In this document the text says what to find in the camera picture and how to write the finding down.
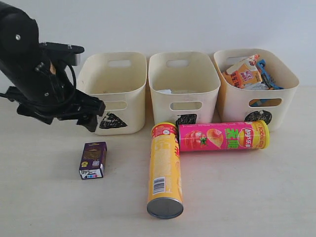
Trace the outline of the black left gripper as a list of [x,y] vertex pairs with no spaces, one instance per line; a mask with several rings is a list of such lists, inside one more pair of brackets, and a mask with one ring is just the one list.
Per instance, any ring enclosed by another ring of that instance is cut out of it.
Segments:
[[27,117],[33,117],[46,124],[51,124],[54,118],[58,120],[77,119],[77,125],[85,127],[89,132],[95,132],[98,120],[97,116],[102,116],[106,105],[97,97],[84,94],[77,90],[77,78],[73,66],[65,60],[59,60],[60,64],[69,67],[73,82],[71,94],[63,102],[56,104],[47,104],[42,102],[33,102],[28,100],[17,87],[8,88],[4,97],[9,101],[16,101],[20,104],[17,113]]

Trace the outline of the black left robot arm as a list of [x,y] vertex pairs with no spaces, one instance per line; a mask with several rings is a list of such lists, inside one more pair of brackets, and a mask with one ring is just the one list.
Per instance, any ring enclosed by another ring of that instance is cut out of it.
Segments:
[[78,45],[40,42],[35,19],[0,3],[0,70],[13,84],[1,97],[19,104],[17,114],[46,124],[76,120],[95,132],[106,106],[77,89],[73,67],[83,52]]

